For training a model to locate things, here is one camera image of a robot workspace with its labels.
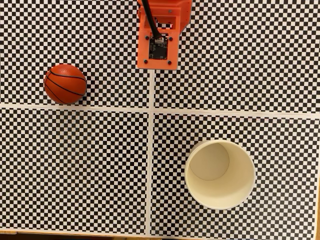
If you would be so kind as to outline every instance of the white paper cup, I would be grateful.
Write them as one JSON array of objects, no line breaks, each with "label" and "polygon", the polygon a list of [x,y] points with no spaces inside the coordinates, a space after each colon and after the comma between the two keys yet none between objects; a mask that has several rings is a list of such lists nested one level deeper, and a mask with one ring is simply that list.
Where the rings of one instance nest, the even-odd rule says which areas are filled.
[{"label": "white paper cup", "polygon": [[226,140],[197,143],[186,162],[185,183],[193,198],[210,209],[231,209],[251,194],[255,165],[239,145]]}]

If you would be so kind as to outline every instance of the black circuit board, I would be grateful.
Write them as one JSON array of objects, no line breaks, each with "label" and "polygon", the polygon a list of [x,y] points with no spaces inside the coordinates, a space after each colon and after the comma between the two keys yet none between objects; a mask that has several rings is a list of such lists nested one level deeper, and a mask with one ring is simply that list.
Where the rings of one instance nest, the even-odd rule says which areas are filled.
[{"label": "black circuit board", "polygon": [[168,58],[168,38],[162,37],[164,40],[162,43],[156,43],[153,37],[149,41],[149,59],[162,59]]}]

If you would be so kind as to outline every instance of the small basketball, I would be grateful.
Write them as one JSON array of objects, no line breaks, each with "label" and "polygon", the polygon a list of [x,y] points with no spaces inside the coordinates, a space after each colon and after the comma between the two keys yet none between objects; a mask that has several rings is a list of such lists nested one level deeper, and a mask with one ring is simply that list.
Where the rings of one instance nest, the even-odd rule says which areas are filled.
[{"label": "small basketball", "polygon": [[58,104],[74,104],[87,91],[87,81],[75,66],[61,64],[54,66],[44,77],[46,94]]}]

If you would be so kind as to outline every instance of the table surface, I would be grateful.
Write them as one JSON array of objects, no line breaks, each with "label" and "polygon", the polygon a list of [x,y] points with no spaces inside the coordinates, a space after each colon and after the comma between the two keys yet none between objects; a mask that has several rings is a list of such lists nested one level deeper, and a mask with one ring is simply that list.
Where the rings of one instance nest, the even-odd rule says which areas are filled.
[{"label": "table surface", "polygon": [[[177,71],[136,68],[137,9],[0,3],[0,231],[314,239],[318,1],[196,1]],[[78,103],[45,94],[56,64],[86,76]],[[257,170],[229,210],[199,205],[184,181],[190,149],[213,139],[242,146]]]}]

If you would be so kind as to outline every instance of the basketball black seam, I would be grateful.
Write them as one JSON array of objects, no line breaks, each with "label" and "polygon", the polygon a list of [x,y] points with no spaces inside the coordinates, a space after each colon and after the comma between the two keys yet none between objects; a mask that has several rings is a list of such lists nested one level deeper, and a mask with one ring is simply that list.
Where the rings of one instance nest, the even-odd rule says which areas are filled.
[{"label": "basketball black seam", "polygon": [[82,77],[80,77],[80,76],[68,76],[68,75],[57,74],[57,73],[52,72],[51,70],[50,70],[49,72],[50,72],[51,74],[56,75],[56,76],[59,76],[59,77],[65,77],[65,78],[76,78],[76,79],[81,79],[81,80],[83,80],[83,81],[87,82],[87,80],[86,80],[86,79],[83,79],[83,78],[82,78]]},{"label": "basketball black seam", "polygon": [[84,95],[86,94],[86,93],[80,94],[80,93],[77,93],[77,92],[74,92],[74,91],[70,91],[70,90],[64,88],[63,86],[60,86],[59,84],[55,83],[55,82],[52,81],[49,77],[46,77],[46,78],[47,78],[48,80],[50,80],[53,84],[57,85],[58,87],[62,88],[63,90],[66,90],[66,91],[68,91],[68,92],[70,92],[70,93],[72,93],[72,94],[75,94],[75,95],[78,95],[78,96],[84,96]]},{"label": "basketball black seam", "polygon": [[66,102],[62,101],[60,98],[57,97],[57,95],[55,95],[55,93],[50,89],[50,87],[48,87],[47,84],[44,84],[44,89],[46,89],[46,87],[49,89],[50,92],[52,92],[52,94],[62,103],[67,104]]}]

